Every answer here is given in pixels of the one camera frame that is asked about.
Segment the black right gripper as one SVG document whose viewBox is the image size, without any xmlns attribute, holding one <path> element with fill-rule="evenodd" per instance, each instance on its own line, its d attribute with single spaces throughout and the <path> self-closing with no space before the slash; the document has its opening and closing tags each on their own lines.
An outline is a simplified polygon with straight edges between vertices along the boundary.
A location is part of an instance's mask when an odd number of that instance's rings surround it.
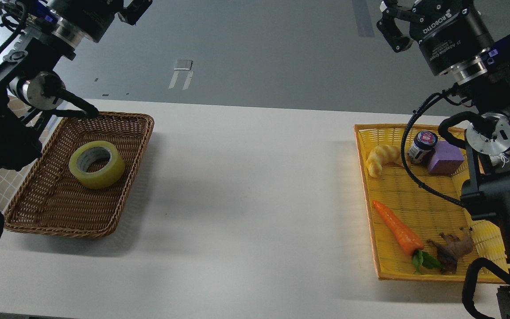
<svg viewBox="0 0 510 319">
<path fill-rule="evenodd" d="M 494 40 L 472 0 L 417 0 L 412 8 L 396 0 L 383 0 L 377 28 L 395 53 L 419 44 L 433 75 L 469 60 L 490 48 Z M 410 37 L 396 20 L 410 22 Z"/>
</svg>

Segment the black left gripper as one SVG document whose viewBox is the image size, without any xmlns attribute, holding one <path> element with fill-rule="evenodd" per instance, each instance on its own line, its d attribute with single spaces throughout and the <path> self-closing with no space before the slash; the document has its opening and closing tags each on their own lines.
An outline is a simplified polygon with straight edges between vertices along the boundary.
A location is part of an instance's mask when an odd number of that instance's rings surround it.
<svg viewBox="0 0 510 319">
<path fill-rule="evenodd" d="M 152 2 L 132 0 L 123 7 L 123 0 L 49 0 L 48 8 L 58 19 L 52 34 L 66 43 L 82 38 L 98 43 L 117 13 L 125 24 L 136 25 Z"/>
</svg>

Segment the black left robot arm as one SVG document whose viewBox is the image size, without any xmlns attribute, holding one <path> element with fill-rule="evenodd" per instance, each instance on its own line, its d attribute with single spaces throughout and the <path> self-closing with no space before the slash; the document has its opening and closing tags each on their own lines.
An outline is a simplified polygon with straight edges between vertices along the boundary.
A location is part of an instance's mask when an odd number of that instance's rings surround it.
<svg viewBox="0 0 510 319">
<path fill-rule="evenodd" d="M 30 166 L 4 230 L 72 238 L 112 234 L 151 137 L 140 113 L 101 112 L 54 71 L 83 38 L 99 42 L 115 16 L 134 25 L 150 0 L 0 0 L 0 171 Z"/>
</svg>

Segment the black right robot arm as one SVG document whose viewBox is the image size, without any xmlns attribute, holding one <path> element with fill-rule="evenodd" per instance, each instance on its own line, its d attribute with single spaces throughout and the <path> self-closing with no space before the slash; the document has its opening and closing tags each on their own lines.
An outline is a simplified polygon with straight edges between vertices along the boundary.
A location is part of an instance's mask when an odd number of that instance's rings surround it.
<svg viewBox="0 0 510 319">
<path fill-rule="evenodd" d="M 407 123 L 413 124 L 435 103 L 449 96 L 470 102 L 476 113 L 458 113 L 441 122 L 438 134 L 466 151 L 469 179 L 457 200 L 425 185 L 410 169 L 411 179 L 424 190 L 469 212 L 471 219 L 488 220 L 502 235 L 510 265 L 510 34 L 494 40 L 471 0 L 417 0 L 410 8 L 383 0 L 377 28 L 395 52 L 417 42 L 434 75 L 452 74 L 455 84 L 430 95 Z M 466 272 L 462 303 L 476 319 L 486 316 L 475 308 L 473 296 L 482 268 L 504 281 L 497 298 L 501 317 L 510 319 L 510 269 L 478 258 Z"/>
</svg>

